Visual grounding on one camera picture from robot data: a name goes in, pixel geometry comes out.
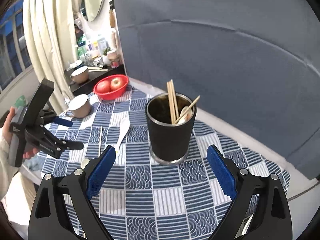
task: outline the blue and white tablecloth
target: blue and white tablecloth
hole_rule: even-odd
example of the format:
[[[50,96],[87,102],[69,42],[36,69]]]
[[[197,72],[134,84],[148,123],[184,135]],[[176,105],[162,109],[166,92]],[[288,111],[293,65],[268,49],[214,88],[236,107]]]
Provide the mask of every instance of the blue and white tablecloth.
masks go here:
[[[90,94],[89,116],[73,119],[71,128],[47,125],[58,138],[82,141],[84,149],[66,151],[59,160],[39,154],[42,175],[49,172],[55,177],[68,175],[80,167],[82,159],[98,157],[101,126],[102,152],[107,145],[116,144],[120,121],[129,117],[130,129],[122,141],[120,155],[99,195],[91,200],[114,239],[207,239],[231,203],[208,164],[206,151],[211,144],[239,168],[247,168],[254,175],[278,174],[287,192],[290,181],[287,171],[200,121],[195,121],[184,163],[175,166],[156,163],[148,150],[144,112],[150,98],[132,86],[113,101]],[[252,197],[247,216],[253,213],[257,199]],[[65,195],[65,201],[76,233],[83,236],[69,195]]]

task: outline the black gripper frame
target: black gripper frame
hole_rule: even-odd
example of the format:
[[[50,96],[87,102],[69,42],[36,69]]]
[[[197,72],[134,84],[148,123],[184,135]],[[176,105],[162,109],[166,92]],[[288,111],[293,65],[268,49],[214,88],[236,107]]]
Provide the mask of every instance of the black gripper frame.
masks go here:
[[[43,110],[53,91],[54,83],[44,78],[30,104],[17,110],[9,127],[9,131],[13,134],[8,158],[9,165],[20,167],[23,154],[33,148],[56,159],[60,158],[65,150],[83,149],[82,142],[58,139],[44,127],[57,117],[54,111]]]
[[[87,179],[109,147],[99,158],[92,159],[80,175],[72,172],[68,176],[54,178],[50,174],[42,180],[31,211],[29,240],[85,239],[74,232],[63,194],[70,195],[88,240],[113,240],[86,195]],[[243,175],[246,172],[241,174],[231,159],[224,158],[213,147],[236,180],[237,196],[208,240],[233,240],[255,194],[260,196],[249,229],[236,239],[292,240],[291,216],[280,179],[273,179],[271,175],[268,178],[254,176],[249,171]]]

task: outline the beige mug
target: beige mug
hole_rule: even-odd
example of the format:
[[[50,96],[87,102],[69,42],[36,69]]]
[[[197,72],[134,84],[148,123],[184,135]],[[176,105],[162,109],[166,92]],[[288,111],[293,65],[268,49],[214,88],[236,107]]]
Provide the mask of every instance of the beige mug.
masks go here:
[[[76,69],[70,78],[77,84],[82,84],[89,79],[89,68],[87,66]]]
[[[76,96],[74,99],[70,100],[66,93],[64,94],[64,96],[66,96],[69,99],[69,103],[67,103],[67,100],[65,98],[65,102],[68,105],[68,109],[66,110],[67,116],[72,118],[84,118],[90,113],[91,105],[87,95],[79,95]]]

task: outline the red plastic basket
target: red plastic basket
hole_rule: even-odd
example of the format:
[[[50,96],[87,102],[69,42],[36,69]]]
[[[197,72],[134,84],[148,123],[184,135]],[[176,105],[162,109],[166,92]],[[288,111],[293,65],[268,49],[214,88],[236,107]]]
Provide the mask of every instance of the red plastic basket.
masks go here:
[[[98,93],[97,92],[97,85],[104,81],[104,80],[109,80],[111,82],[111,80],[113,78],[116,78],[116,77],[119,77],[121,78],[123,81],[124,81],[124,85],[122,87],[120,87],[119,89],[115,90],[115,91],[111,91],[111,92],[108,92],[108,93]],[[127,87],[129,83],[129,78],[126,76],[126,75],[121,75],[121,74],[118,74],[118,75],[112,75],[112,76],[108,76],[108,77],[105,77],[103,79],[101,79],[93,88],[93,92],[95,94],[97,94],[99,97],[101,97],[102,99],[104,100],[114,100],[120,96],[122,96],[122,94],[125,92],[125,89]]]

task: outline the human hand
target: human hand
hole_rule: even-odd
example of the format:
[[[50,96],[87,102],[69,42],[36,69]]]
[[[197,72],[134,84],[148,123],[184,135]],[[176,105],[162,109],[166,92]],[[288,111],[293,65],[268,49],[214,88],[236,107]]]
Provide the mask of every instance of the human hand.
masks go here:
[[[5,119],[4,125],[2,127],[2,136],[7,141],[7,143],[10,145],[11,139],[12,139],[12,133],[9,132],[9,127],[12,118],[15,116],[16,112],[14,107],[10,107],[9,114],[7,118]],[[31,151],[25,152],[23,154],[24,159],[31,159],[33,156],[35,156],[38,153],[38,149],[33,148]]]

